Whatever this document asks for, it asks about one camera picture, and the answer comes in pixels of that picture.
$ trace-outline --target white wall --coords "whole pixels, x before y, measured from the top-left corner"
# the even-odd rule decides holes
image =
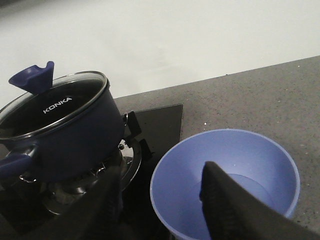
[[[318,0],[21,0],[0,9],[0,107],[49,60],[120,97],[320,55],[319,23]]]

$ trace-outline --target pot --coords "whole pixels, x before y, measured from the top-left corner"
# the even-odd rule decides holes
[[[0,179],[24,172],[43,182],[78,176],[108,157],[125,124],[97,71],[55,79],[54,63],[36,65],[9,82],[28,92],[0,111],[0,144],[10,151],[0,161]]]

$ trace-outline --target plastic bowl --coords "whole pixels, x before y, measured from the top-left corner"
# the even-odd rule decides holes
[[[292,217],[300,178],[286,150],[273,140],[246,130],[206,131],[171,148],[151,178],[153,209],[178,240],[210,240],[199,199],[206,161],[216,162],[271,209]]]

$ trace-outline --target gray countertop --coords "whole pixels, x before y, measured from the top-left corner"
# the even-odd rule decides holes
[[[235,128],[275,140],[300,174],[293,220],[320,234],[320,56],[121,97],[116,103],[121,112],[183,104],[181,139]]]

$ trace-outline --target burner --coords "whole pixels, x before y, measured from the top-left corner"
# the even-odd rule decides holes
[[[43,193],[42,203],[46,209],[60,215],[72,203],[81,198],[105,173],[110,166],[120,166],[121,188],[124,190],[135,177],[141,164],[141,147],[137,140],[130,144],[122,140],[111,156],[90,171],[61,182],[48,183]]]

